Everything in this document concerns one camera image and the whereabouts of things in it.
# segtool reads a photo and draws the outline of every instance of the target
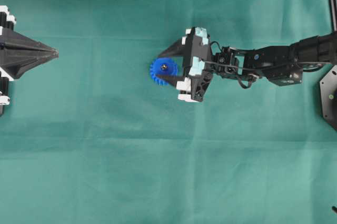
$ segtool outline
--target screw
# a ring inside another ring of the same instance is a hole
[[[167,70],[167,65],[166,64],[163,64],[161,67],[160,67],[161,70]]]

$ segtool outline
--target green cloth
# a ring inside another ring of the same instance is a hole
[[[318,81],[215,76],[200,104],[149,66],[186,28],[242,49],[331,32],[328,0],[0,0],[60,58],[11,84],[1,223],[335,223],[337,133]]]

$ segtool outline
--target mounting plate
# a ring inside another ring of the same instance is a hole
[[[320,81],[324,119],[337,130],[337,66]]]

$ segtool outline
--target cable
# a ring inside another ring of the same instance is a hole
[[[240,86],[243,88],[243,89],[248,89],[248,88],[251,88],[253,82],[251,80],[248,81],[248,85],[245,85],[244,83],[242,83],[242,79],[239,77],[239,76],[235,76],[237,81],[239,82]]]
[[[236,68],[236,69],[243,69],[243,70],[252,70],[254,72],[258,69],[258,68],[257,69],[253,69],[253,68],[245,68],[245,67],[235,66],[235,65],[220,64],[220,63],[217,63],[217,62],[205,61],[205,60],[203,60],[203,62],[207,63],[207,64],[211,64],[211,65],[226,66],[226,67],[231,67],[231,68]]]
[[[220,44],[217,42],[217,41],[213,41],[213,42],[211,42],[211,46],[213,45],[213,44],[217,44],[217,46],[218,46],[218,48],[219,48],[219,50],[222,52],[222,50],[221,50],[221,47],[220,47]]]

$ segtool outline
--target blue gear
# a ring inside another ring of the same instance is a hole
[[[156,76],[160,75],[174,75],[178,74],[178,65],[170,58],[163,57],[154,60],[150,66],[150,76],[151,78],[161,86],[166,86],[168,83]]]

